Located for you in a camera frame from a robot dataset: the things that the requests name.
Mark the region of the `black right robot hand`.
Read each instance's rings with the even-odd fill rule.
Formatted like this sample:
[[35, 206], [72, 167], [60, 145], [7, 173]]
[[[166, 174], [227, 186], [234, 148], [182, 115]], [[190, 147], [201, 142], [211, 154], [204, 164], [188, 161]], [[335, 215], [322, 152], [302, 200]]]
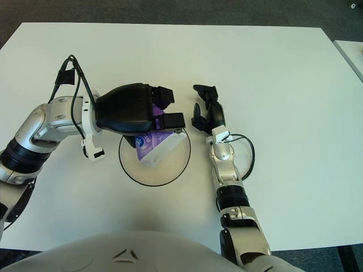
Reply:
[[204, 101], [207, 115], [206, 117], [203, 117], [199, 104], [195, 103], [193, 117], [191, 118], [192, 126], [199, 131], [211, 135], [214, 128], [226, 125], [222, 105], [218, 102], [217, 89], [215, 86], [200, 84], [193, 85], [193, 89]]

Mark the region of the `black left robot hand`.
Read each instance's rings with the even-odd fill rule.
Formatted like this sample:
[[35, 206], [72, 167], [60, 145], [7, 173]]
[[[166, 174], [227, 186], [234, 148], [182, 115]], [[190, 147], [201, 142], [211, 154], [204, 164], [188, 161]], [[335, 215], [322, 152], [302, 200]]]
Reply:
[[154, 114], [155, 106], [164, 110], [174, 102], [171, 89], [143, 83], [127, 84], [96, 100], [96, 124], [103, 130], [121, 134], [135, 148], [136, 136], [152, 132], [182, 132], [185, 128], [182, 113]]

